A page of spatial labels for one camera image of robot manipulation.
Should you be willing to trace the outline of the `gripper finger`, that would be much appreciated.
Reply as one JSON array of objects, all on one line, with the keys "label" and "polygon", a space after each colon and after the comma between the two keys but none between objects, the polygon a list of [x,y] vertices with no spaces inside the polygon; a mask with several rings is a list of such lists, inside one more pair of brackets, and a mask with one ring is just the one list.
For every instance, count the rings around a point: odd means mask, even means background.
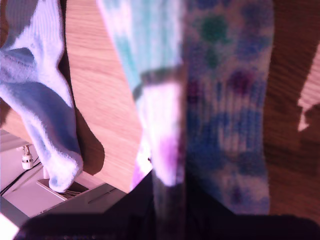
[{"label": "gripper finger", "polygon": [[153,195],[153,171],[150,171],[141,182],[104,214],[106,216],[144,216],[155,215]]},{"label": "gripper finger", "polygon": [[187,218],[234,217],[235,214],[206,193],[192,175],[186,176]]}]

